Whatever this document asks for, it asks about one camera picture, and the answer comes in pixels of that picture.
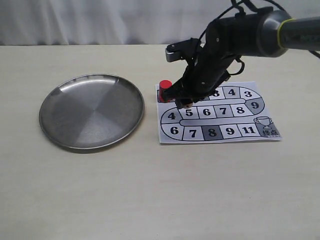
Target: table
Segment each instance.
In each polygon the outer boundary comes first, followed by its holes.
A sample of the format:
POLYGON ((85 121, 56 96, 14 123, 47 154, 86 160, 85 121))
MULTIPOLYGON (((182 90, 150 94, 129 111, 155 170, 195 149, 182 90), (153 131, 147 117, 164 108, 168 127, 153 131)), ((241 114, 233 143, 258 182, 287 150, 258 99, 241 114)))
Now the table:
POLYGON ((167 63, 163 45, 0 47, 0 239, 320 239, 320 60, 243 60, 229 81, 256 81, 282 142, 160 145, 155 84, 186 66, 167 63), (61 150, 40 106, 93 73, 133 82, 143 121, 106 151, 61 150))

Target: board path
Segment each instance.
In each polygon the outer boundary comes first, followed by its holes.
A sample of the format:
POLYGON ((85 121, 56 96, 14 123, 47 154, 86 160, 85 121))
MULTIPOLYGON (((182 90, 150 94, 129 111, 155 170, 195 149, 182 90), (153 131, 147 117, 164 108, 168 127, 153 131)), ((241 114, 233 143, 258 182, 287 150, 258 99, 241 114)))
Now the board path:
POLYGON ((159 102, 158 84, 155 90, 161 144, 282 139, 254 81, 224 83, 189 109, 177 109, 174 101, 159 102))

